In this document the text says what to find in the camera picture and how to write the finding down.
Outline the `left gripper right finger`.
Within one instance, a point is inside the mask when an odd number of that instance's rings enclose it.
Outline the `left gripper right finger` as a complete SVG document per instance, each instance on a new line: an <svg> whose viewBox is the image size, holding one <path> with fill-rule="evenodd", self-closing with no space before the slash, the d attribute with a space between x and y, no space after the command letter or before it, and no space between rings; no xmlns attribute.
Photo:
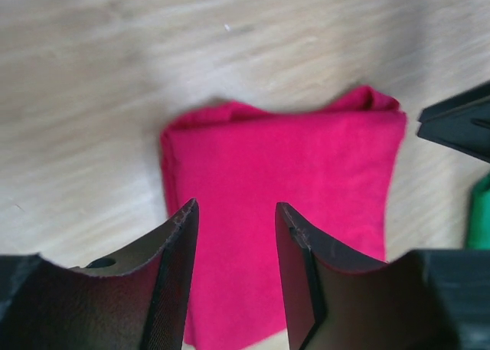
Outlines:
<svg viewBox="0 0 490 350"><path fill-rule="evenodd" d="M411 250L369 257L276 206L292 349L487 349L489 253Z"/></svg>

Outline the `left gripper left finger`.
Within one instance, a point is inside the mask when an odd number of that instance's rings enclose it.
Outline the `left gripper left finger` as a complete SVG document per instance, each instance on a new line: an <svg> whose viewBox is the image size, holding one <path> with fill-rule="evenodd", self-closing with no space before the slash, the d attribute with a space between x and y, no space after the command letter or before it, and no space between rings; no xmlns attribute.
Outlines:
<svg viewBox="0 0 490 350"><path fill-rule="evenodd" d="M86 267L1 258L3 349L180 349L198 237L189 201L164 224Z"/></svg>

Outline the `red t-shirt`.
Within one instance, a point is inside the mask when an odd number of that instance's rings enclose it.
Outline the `red t-shirt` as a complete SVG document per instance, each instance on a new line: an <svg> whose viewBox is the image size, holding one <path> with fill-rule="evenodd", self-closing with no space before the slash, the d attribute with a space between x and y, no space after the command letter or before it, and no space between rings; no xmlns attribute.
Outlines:
<svg viewBox="0 0 490 350"><path fill-rule="evenodd" d="M160 136L165 202L196 199L200 217L185 342L242 349L284 330L275 210L379 260L387 195L407 116L369 86L309 113L230 101L170 123Z"/></svg>

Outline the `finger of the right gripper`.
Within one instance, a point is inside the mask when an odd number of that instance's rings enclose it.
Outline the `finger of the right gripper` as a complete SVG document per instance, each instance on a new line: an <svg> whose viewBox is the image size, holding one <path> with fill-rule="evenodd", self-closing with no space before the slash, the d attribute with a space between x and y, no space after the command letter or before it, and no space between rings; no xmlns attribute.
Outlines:
<svg viewBox="0 0 490 350"><path fill-rule="evenodd" d="M416 135L442 146L489 160L489 82L421 112Z"/></svg>

